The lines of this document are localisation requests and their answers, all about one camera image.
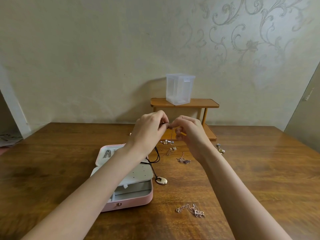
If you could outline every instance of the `newspaper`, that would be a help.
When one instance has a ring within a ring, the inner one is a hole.
[[[0,133],[0,147],[10,147],[21,141],[23,138],[19,132],[6,131]]]

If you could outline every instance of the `open jewelry box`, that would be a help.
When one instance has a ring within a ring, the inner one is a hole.
[[[105,145],[98,154],[90,177],[104,165],[121,145]],[[148,164],[140,163],[118,185],[101,212],[148,204],[153,197],[153,171]]]

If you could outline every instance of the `person's left arm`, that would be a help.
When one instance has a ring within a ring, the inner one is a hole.
[[[126,145],[22,239],[84,239],[116,187],[153,150],[168,123],[161,110],[143,115]]]

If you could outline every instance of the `clear plastic container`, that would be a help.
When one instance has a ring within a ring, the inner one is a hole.
[[[188,74],[167,74],[166,100],[174,105],[188,104],[196,77]]]

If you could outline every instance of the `person's right arm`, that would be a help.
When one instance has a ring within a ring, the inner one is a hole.
[[[180,116],[170,127],[178,127],[177,139],[205,170],[235,239],[292,240],[212,145],[199,120]]]

